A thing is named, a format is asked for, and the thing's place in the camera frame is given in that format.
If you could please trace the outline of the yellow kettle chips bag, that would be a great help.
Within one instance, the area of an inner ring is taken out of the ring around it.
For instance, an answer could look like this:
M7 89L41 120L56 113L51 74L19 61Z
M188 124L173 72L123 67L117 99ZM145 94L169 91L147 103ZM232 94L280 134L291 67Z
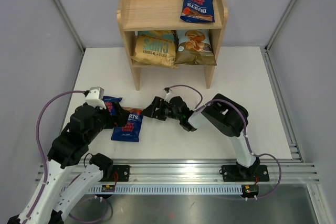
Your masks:
M176 45L172 30L138 31L132 60L146 65L177 68Z

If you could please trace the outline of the light blue cassava chips bag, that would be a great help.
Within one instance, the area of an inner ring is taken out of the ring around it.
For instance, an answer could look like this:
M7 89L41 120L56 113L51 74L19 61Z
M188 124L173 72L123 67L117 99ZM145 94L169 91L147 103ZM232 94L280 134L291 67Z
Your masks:
M207 29L177 30L176 35L175 65L216 65Z

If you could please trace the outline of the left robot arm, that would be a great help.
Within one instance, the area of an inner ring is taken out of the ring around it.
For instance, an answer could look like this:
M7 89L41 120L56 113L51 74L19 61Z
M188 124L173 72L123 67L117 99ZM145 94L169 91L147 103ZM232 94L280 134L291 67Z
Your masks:
M92 156L85 170L61 191L68 176L89 149L89 144L105 128L124 127L130 112L115 102L115 115L105 107L88 104L76 108L69 123L54 139L39 182L26 208L8 223L63 223L73 207L98 181L115 178L113 160L103 154Z

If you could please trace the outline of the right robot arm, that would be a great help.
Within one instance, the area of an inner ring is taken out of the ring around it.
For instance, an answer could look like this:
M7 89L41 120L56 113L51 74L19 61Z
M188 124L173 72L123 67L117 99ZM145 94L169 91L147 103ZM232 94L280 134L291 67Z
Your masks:
M234 165L223 165L220 169L224 182L258 182L267 171L261 166L259 157L253 153L246 137L248 125L247 110L231 99L217 94L197 110L191 110L180 96L169 101L155 97L142 115L165 121L167 118L178 120L180 126L194 132L209 122L228 137L236 153Z

